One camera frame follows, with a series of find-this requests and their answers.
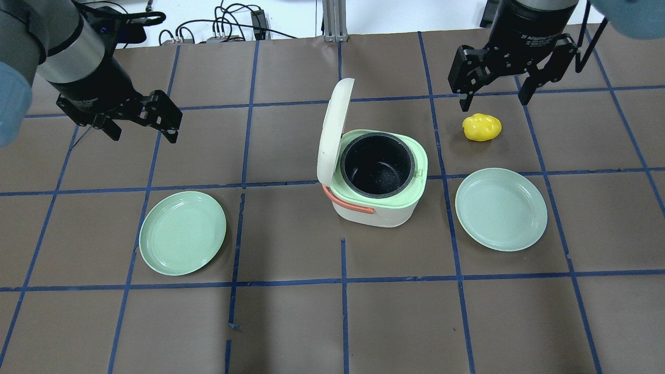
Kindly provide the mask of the green plate near left arm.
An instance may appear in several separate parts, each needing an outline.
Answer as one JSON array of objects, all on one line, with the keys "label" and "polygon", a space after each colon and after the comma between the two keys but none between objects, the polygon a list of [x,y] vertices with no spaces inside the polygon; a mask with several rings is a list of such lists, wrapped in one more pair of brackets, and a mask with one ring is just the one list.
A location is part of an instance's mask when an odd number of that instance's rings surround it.
[{"label": "green plate near left arm", "polygon": [[225,211],[216,199],[186,190],[162,199],[148,212],[138,248],[145,264],[159,274],[192,274],[217,255],[226,229]]}]

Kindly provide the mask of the green plate near right arm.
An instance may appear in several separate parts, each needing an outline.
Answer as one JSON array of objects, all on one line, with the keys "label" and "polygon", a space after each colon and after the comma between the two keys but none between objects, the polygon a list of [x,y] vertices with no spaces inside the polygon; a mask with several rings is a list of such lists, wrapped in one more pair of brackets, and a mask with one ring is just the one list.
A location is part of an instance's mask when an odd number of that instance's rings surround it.
[{"label": "green plate near right arm", "polygon": [[461,227],[477,243],[496,251],[521,251],[536,244],[547,228],[546,202],[520,173],[485,168],[465,177],[456,192]]}]

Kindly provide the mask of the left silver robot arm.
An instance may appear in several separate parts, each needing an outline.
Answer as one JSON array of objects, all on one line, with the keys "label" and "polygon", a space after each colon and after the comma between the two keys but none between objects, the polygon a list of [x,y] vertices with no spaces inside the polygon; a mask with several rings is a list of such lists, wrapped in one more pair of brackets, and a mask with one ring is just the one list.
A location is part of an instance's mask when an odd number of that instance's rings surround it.
[{"label": "left silver robot arm", "polygon": [[35,75],[59,93],[57,107],[78,126],[117,141],[118,120],[154,128],[170,143],[182,114],[162,90],[141,95],[114,58],[118,43],[145,40],[159,11],[123,14],[76,1],[2,1],[2,147],[14,142],[32,104]]}]

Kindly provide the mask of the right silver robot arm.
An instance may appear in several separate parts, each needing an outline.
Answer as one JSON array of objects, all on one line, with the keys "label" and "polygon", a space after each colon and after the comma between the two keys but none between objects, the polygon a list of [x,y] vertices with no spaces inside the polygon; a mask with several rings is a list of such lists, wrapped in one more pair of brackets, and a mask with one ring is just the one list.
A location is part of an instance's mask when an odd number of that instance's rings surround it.
[{"label": "right silver robot arm", "polygon": [[577,1],[499,1],[482,49],[461,45],[447,80],[461,110],[503,76],[526,74],[518,99],[529,103],[537,88],[561,80],[570,64],[584,69],[603,31],[612,24],[632,39],[663,38],[663,1],[588,1],[577,38],[565,33]]}]

